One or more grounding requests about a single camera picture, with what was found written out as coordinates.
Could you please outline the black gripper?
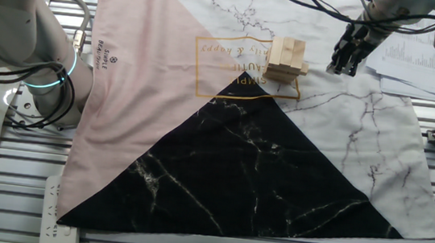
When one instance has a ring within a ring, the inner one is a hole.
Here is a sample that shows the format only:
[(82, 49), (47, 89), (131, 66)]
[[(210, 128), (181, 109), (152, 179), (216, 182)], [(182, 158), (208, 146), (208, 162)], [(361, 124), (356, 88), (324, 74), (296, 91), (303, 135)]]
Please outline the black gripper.
[(334, 47), (326, 71), (332, 74), (345, 73), (347, 76), (355, 76), (358, 65), (370, 55), (371, 46), (376, 47), (375, 34), (372, 28), (362, 24), (346, 25), (346, 32)]

